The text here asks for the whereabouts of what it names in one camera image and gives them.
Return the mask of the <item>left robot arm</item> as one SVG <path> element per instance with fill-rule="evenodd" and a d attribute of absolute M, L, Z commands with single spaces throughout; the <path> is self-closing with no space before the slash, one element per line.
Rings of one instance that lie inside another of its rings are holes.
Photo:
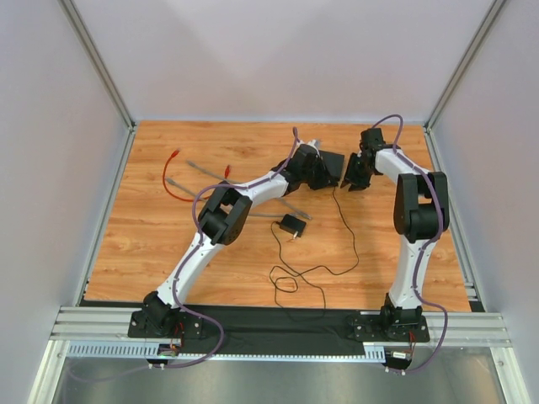
<path fill-rule="evenodd" d="M 285 161 L 246 183 L 222 181 L 197 194 L 211 192 L 200 211 L 192 208 L 196 231 L 184 256 L 157 290 L 142 303 L 147 321 L 162 331 L 173 326 L 173 316 L 210 261 L 241 234 L 253 207 L 284 197 L 306 184 L 312 190 L 334 187 L 344 167 L 344 155 L 321 151 L 315 141 L 293 148 Z"/>

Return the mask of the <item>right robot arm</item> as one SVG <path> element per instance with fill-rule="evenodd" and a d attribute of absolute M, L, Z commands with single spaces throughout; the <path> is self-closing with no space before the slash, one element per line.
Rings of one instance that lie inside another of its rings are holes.
<path fill-rule="evenodd" d="M 424 300 L 424 277 L 435 244 L 449 226 L 447 177 L 410 160 L 386 143 L 380 128 L 360 134 L 360 150 L 350 155 L 341 186 L 350 191 L 369 188 L 371 177 L 384 175 L 396 184 L 393 225 L 400 236 L 396 278 L 381 308 L 385 328 L 418 326 Z"/>

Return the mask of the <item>black network switch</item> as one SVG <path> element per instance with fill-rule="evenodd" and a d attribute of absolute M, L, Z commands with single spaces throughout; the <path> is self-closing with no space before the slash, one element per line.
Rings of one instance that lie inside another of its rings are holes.
<path fill-rule="evenodd" d="M 320 151 L 319 154 L 328 183 L 331 186 L 338 185 L 344 168 L 344 155 L 331 151 Z"/>

